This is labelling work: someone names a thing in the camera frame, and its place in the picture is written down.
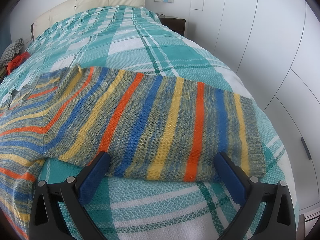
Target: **headboard frame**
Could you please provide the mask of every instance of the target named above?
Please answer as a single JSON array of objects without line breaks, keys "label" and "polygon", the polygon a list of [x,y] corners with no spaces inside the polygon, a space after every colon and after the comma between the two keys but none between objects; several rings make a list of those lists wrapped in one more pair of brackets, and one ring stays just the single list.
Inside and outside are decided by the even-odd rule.
[{"label": "headboard frame", "polygon": [[68,0],[40,15],[31,25],[32,40],[54,23],[64,20],[78,12],[95,7],[129,5],[144,7],[145,0]]}]

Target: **nightstand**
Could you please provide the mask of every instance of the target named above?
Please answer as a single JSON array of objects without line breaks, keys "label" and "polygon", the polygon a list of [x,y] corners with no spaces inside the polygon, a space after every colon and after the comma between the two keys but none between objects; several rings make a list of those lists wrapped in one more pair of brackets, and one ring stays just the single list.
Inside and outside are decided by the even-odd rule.
[{"label": "nightstand", "polygon": [[167,26],[170,30],[184,36],[184,28],[186,26],[185,19],[174,16],[159,16],[159,19],[164,26]]}]

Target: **wardrobe handle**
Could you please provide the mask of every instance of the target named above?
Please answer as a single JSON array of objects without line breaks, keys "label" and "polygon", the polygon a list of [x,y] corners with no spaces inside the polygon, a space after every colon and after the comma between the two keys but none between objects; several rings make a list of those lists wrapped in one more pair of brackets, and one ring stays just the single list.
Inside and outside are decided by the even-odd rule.
[{"label": "wardrobe handle", "polygon": [[308,155],[308,159],[311,160],[311,155],[310,155],[309,149],[308,149],[308,147],[307,147],[307,145],[306,145],[306,142],[304,141],[304,138],[303,138],[303,137],[301,137],[301,141],[302,141],[303,147],[304,147],[304,149],[306,150],[306,153],[307,153],[307,155]]}]

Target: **knitted sweater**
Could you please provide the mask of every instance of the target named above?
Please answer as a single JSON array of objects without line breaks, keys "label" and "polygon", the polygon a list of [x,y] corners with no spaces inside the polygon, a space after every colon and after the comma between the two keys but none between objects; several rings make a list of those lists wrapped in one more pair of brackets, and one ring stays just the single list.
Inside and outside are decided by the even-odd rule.
[{"label": "knitted sweater", "polygon": [[0,108],[0,205],[28,222],[45,158],[87,165],[111,156],[108,176],[214,181],[216,153],[248,175],[265,161],[252,100],[180,77],[78,65],[13,90]]}]

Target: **red cloth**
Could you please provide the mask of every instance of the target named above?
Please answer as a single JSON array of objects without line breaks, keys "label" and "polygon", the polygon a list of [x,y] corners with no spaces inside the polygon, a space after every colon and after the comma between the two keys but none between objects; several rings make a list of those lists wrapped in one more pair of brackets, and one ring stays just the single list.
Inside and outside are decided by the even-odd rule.
[{"label": "red cloth", "polygon": [[17,55],[17,57],[15,57],[13,60],[11,60],[8,63],[7,66],[7,71],[8,71],[8,75],[17,67],[19,67],[23,62],[25,62],[29,57],[30,57],[30,53],[25,51],[24,53],[22,53],[21,55]]}]

